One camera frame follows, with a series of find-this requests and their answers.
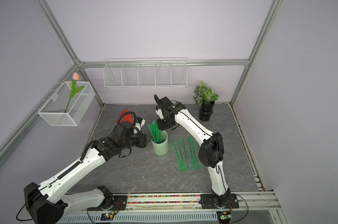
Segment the light green metal cup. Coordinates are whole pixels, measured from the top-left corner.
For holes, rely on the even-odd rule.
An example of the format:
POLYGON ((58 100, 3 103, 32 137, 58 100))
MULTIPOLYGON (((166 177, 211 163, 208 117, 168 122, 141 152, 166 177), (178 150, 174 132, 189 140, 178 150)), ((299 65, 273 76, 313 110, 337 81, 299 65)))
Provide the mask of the light green metal cup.
POLYGON ((165 155, 169 151, 168 134, 166 131, 162 131, 162 140, 162 143, 155 143, 153 140, 151 141, 154 152, 157 155, 165 155))

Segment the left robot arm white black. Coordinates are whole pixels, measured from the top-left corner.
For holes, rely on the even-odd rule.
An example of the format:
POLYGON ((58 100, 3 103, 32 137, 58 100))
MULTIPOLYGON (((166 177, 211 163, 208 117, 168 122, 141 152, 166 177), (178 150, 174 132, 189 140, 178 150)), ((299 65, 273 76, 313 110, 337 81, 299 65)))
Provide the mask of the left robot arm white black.
POLYGON ((77 194, 67 192, 111 158, 121 158, 122 150, 145 148, 150 141, 151 136, 142 132, 139 123, 117 123, 109 136, 89 142, 82 155, 67 168, 40 184, 27 185, 24 188, 24 208, 36 224, 55 224, 66 215, 88 208, 120 208, 105 186, 77 194))

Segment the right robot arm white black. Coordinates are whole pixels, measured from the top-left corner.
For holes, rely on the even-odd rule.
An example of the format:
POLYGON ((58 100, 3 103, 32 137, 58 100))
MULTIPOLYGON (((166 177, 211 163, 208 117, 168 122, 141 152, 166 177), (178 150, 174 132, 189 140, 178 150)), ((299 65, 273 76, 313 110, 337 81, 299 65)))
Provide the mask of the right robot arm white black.
POLYGON ((229 204, 230 188, 223 172, 224 143, 219 132, 212 132, 198 122, 181 103, 173 103, 167 97, 158 98, 154 95, 156 114, 159 116, 157 124, 159 129, 174 130, 178 126, 185 128, 200 144, 199 160, 209 171, 212 182, 213 201, 218 207, 229 204))

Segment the green straw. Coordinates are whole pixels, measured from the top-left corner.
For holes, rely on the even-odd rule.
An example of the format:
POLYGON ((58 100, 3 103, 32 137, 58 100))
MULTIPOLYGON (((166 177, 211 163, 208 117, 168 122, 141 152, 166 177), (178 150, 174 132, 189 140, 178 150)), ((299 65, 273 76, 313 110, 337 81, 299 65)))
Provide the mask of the green straw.
POLYGON ((177 160, 179 169, 180 169, 180 171, 183 171, 183 168, 182 168, 182 166, 181 166, 181 162, 180 162, 180 159, 179 159, 177 150, 176 150, 176 146, 175 146, 174 140, 172 139, 171 142, 172 142, 172 145, 173 145, 173 149, 174 149, 174 153, 175 153, 175 156, 176 156, 176 160, 177 160))
POLYGON ((191 157, 191 164, 192 164, 192 169, 195 170, 198 168, 197 162, 195 159, 195 152, 192 144, 192 138, 188 137, 188 144, 189 144, 189 150, 190 150, 190 157, 191 157))
POLYGON ((181 162, 181 168, 182 168, 182 171, 185 172, 184 159, 183 159, 183 155, 182 155, 181 145, 180 145, 179 139, 177 139, 177 143, 178 143, 178 148, 179 148, 179 160, 181 162))
POLYGON ((183 144, 183 149, 184 149, 185 167, 186 167, 186 169, 189 169, 184 137, 182 137, 182 144, 183 144))
POLYGON ((197 150, 198 150, 198 157, 199 157, 199 152, 200 152, 200 146, 199 146, 199 143, 195 140, 195 143, 196 143, 196 147, 197 147, 197 150))

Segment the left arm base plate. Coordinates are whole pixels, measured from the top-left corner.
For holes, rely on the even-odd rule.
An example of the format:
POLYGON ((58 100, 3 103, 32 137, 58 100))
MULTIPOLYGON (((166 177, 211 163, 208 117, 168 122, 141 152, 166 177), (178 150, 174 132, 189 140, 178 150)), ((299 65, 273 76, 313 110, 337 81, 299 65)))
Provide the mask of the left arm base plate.
POLYGON ((127 195, 114 195, 112 199, 105 199, 99 207, 88 208, 89 211, 124 211, 127 206, 127 195))

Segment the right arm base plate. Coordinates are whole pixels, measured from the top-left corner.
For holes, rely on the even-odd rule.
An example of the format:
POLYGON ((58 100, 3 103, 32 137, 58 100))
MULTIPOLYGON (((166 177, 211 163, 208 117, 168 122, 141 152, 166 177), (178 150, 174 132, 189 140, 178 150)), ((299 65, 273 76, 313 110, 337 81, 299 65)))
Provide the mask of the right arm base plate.
POLYGON ((201 194, 199 204, 202 209, 238 209, 239 203, 236 194, 219 197, 215 194, 201 194))

